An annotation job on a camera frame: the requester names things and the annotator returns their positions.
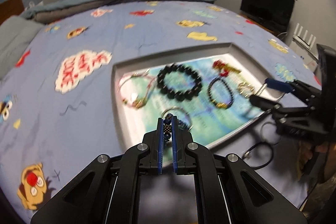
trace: bed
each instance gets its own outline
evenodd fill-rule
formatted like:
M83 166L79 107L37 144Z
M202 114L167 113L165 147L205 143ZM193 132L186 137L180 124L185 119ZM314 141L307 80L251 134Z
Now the bed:
M179 48L232 42L275 79L299 79L319 87L300 57L279 39L214 1L62 0L11 19L26 46L21 52L14 47L6 58L0 55L8 67L0 82L0 187L24 222L29 223L95 157L103 153L116 156L127 148L120 143L111 103L114 64ZM177 24L183 20L203 24ZM22 34L28 27L21 25L18 30L17 21L34 24L30 27L34 30ZM0 30L0 37L6 30ZM281 102L300 105L291 95ZM226 155L231 149L241 154L253 143L255 139L247 134L218 153ZM275 170L274 163L260 174L298 206L306 196L307 184L295 178L295 144L284 140L279 149L278 155L285 155L282 171ZM188 212L186 205L176 203L154 208L160 194L171 200L179 200L183 193L193 195L189 190L170 191L172 180L179 187L193 187L190 178L172 178L169 172L160 178L160 186L152 187L155 190L149 189L153 182L146 179L140 209L147 213L140 213L140 223L151 223L149 218L159 221L156 217L169 214L172 208L177 210L176 223L197 220L194 200Z

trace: black monitor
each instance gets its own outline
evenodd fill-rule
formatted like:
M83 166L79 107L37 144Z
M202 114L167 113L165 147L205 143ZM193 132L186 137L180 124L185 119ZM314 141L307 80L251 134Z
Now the black monitor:
M275 32L286 32L295 0L242 0L240 10Z

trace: silver bolt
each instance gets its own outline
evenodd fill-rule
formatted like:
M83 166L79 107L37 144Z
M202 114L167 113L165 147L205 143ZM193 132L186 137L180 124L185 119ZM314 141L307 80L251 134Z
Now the silver bolt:
M188 148L190 150L196 150L198 148L198 144L197 143L189 143Z
M106 155L100 155L98 156L97 160L101 163L107 161L109 158Z
M140 143L138 144L137 148L140 150L140 151L144 151L148 148L148 145L146 145L145 143Z
M238 157L237 157L237 155L235 155L235 154L230 154L230 155L227 157L227 159L228 159L229 161L231 161L231 162L236 162L236 161L238 160Z

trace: silver bangle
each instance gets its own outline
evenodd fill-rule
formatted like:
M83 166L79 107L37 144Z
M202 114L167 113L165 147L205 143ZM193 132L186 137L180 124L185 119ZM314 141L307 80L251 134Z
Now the silver bangle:
M279 139L277 142L275 142L275 143L270 143L270 142L264 137L263 128L264 128L264 126L267 125L267 124L272 124L272 125L276 126L276 124L273 123L273 122L264 122L264 123L262 124L261 128L260 128L260 138L261 138L264 142L268 142L270 145L277 145L277 144L281 141L281 137L280 137L280 139Z
M173 106L173 107L167 108L164 112L162 112L161 118L163 119L164 116L166 115L166 113L168 113L170 110L179 110L179 111L183 112L187 116L188 123L189 123L189 126L190 126L189 130L191 130L193 128L193 124L191 122L191 118L190 118L189 112L185 111L184 108L182 108L182 107Z

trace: blue blanket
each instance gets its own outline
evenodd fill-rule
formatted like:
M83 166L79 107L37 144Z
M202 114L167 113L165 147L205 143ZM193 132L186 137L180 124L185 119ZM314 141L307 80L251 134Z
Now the blue blanket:
M0 186L29 223L96 156L122 151L110 97L114 63L176 48L234 42L276 79L318 87L291 49L243 17L204 2L134 2L45 26L0 86ZM290 97L284 105L297 105ZM281 191L293 204L306 188Z

